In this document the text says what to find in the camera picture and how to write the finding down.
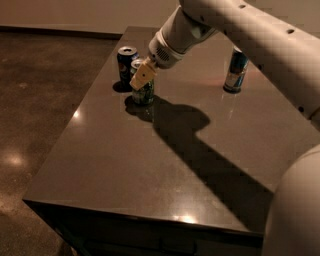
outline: green can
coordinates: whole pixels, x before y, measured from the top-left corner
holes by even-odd
[[[144,59],[138,58],[131,62],[130,75],[131,78],[137,72],[138,68],[142,64]],[[148,105],[153,102],[154,95],[154,80],[152,79],[150,82],[146,83],[139,90],[135,90],[132,88],[132,99],[138,105]]]

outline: can label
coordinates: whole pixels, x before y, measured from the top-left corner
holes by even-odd
[[[139,57],[138,51],[132,46],[123,46],[118,50],[117,60],[119,76],[124,89],[131,90],[130,86],[130,67],[131,62]]]
[[[139,58],[131,63],[130,76],[131,78],[137,72],[140,67],[143,59]],[[146,83],[139,90],[132,89],[132,99],[138,105],[147,105],[153,102],[154,95],[154,80],[152,79],[148,83]]]
[[[240,92],[248,63],[249,59],[240,50],[234,47],[228,74],[223,86],[226,91],[231,93]]]

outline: soda can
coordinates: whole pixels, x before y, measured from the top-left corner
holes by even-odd
[[[131,78],[137,72],[141,63],[143,62],[142,58],[138,58],[131,63],[130,75]],[[153,102],[154,95],[154,80],[152,79],[148,83],[146,83],[139,90],[135,90],[132,88],[132,99],[138,105],[147,105]]]
[[[233,47],[228,74],[223,89],[229,93],[239,93],[247,71],[249,59],[236,46]]]
[[[123,46],[118,50],[117,59],[119,66],[119,75],[124,90],[131,91],[130,68],[131,62],[139,57],[137,48],[132,46]]]

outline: black baseboard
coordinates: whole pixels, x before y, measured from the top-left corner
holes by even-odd
[[[89,32],[89,31],[59,30],[59,29],[45,29],[45,28],[25,28],[25,27],[11,27],[11,26],[0,26],[0,32],[52,35],[52,36],[87,37],[87,38],[109,39],[109,40],[119,40],[122,36],[122,34],[114,34],[114,33],[100,33],[100,32]]]

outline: concrete floor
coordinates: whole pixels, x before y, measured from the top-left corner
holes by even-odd
[[[0,255],[69,256],[23,202],[116,40],[0,33]]]

